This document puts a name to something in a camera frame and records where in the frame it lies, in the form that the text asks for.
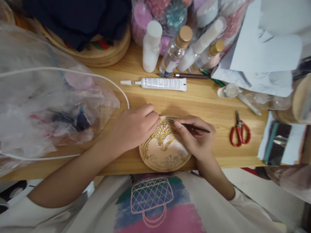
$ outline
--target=white cap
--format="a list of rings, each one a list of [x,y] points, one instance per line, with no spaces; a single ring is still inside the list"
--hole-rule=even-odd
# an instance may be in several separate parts
[[[193,50],[201,54],[227,27],[226,19],[219,17],[193,45]]]
[[[158,21],[152,20],[148,23],[147,33],[145,35],[148,43],[158,45],[161,42],[162,26]]]
[[[218,13],[218,0],[206,1],[197,11],[198,27],[202,28],[214,20]]]
[[[132,81],[131,80],[121,81],[121,84],[132,86]]]

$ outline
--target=paper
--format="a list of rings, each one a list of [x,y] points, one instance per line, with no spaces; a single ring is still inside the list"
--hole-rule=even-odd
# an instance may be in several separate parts
[[[258,38],[260,8],[261,0],[248,6],[230,69],[252,73],[295,70],[302,51],[301,38],[274,36],[261,43]]]
[[[290,71],[254,73],[234,71],[230,69],[234,48],[221,60],[212,78],[228,83],[235,83],[250,91],[287,97],[292,92],[292,75]]]
[[[263,159],[266,151],[266,146],[269,140],[269,132],[272,122],[274,121],[274,118],[272,116],[272,113],[269,113],[267,125],[265,128],[265,131],[263,133],[263,138],[258,150],[258,158]],[[305,129],[306,125],[299,125],[299,124],[290,124],[292,126],[291,132],[288,137],[288,141],[283,153],[282,161],[281,163],[293,165],[295,161],[299,160],[300,156],[300,147],[301,142],[305,135]]]

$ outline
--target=red scissors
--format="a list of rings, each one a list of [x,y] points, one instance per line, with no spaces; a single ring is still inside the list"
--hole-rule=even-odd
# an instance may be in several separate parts
[[[244,128],[247,132],[246,140],[244,140]],[[235,144],[233,141],[234,132],[236,132],[238,143]],[[234,147],[240,147],[242,144],[248,144],[250,141],[250,129],[244,121],[240,120],[239,112],[236,110],[236,124],[232,127],[230,132],[230,142]]]

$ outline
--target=white t-shirt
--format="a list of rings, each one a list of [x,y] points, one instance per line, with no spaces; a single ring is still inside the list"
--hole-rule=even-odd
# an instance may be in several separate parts
[[[107,176],[89,199],[47,209],[27,197],[0,215],[1,233],[280,232],[268,214],[236,189],[224,199],[189,172]]]

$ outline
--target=white sleeve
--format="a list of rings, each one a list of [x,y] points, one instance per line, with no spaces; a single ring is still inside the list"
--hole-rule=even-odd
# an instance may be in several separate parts
[[[38,206],[28,197],[24,197],[0,215],[0,228],[36,227],[38,224],[69,209],[72,204],[62,208],[49,209]]]
[[[259,229],[271,230],[271,228],[275,228],[275,232],[280,232],[268,213],[260,205],[244,196],[238,189],[235,188],[235,190],[236,195],[229,202],[237,209],[237,211]]]

